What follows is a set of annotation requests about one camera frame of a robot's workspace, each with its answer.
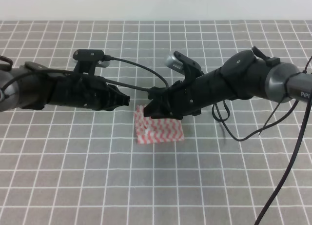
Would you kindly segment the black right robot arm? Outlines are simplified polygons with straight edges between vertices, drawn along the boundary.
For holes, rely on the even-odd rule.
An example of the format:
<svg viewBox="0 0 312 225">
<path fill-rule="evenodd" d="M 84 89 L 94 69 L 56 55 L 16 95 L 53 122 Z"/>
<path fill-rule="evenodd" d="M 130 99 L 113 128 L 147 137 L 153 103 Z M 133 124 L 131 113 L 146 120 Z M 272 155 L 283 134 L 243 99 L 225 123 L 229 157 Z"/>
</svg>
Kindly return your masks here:
<svg viewBox="0 0 312 225">
<path fill-rule="evenodd" d="M 143 109 L 145 117 L 181 120 L 200 115 L 203 108 L 224 100 L 259 97 L 277 103 L 291 99 L 308 102 L 312 94 L 311 74 L 267 57 L 256 47 L 236 53 L 207 74 L 178 51 L 166 59 L 166 66 L 185 79 L 168 88 L 153 87 L 148 96 L 151 102 Z"/>
</svg>

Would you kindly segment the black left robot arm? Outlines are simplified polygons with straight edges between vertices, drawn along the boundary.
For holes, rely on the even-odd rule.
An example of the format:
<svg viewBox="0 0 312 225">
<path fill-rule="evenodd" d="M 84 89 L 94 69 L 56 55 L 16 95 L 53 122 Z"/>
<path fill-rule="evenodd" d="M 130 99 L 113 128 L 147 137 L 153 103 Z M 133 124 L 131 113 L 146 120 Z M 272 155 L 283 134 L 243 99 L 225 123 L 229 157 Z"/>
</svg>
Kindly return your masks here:
<svg viewBox="0 0 312 225">
<path fill-rule="evenodd" d="M 103 54 L 74 54 L 73 59 L 77 62 L 73 71 L 51 69 L 31 61 L 13 69 L 13 61 L 1 56 L 0 110 L 42 110 L 48 104 L 112 111 L 129 105 L 128 95 L 95 75 L 96 67 L 108 65 Z"/>
</svg>

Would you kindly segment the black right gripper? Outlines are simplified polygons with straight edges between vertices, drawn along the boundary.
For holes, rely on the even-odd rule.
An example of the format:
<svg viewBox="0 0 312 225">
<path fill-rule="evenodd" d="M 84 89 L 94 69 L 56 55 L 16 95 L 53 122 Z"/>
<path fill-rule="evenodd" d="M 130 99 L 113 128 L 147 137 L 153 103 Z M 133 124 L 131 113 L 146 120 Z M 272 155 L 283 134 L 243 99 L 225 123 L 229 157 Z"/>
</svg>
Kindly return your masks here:
<svg viewBox="0 0 312 225">
<path fill-rule="evenodd" d="M 148 91 L 151 100 L 144 108 L 144 117 L 152 119 L 177 119 L 184 116 L 196 116 L 207 106 L 207 93 L 204 86 L 193 82 L 182 86 L 176 83 L 170 88 L 152 87 Z"/>
</svg>

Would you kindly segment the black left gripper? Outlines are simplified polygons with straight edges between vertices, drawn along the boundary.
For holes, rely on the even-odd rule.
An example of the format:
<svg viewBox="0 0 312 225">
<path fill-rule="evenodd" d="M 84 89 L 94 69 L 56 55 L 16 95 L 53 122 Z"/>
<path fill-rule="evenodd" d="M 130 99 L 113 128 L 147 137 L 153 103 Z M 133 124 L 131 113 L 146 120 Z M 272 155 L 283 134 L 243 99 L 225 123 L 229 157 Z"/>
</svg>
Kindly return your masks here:
<svg viewBox="0 0 312 225">
<path fill-rule="evenodd" d="M 128 106 L 130 97 L 115 85 L 87 77 L 59 77 L 49 95 L 48 103 L 57 106 L 112 111 Z"/>
</svg>

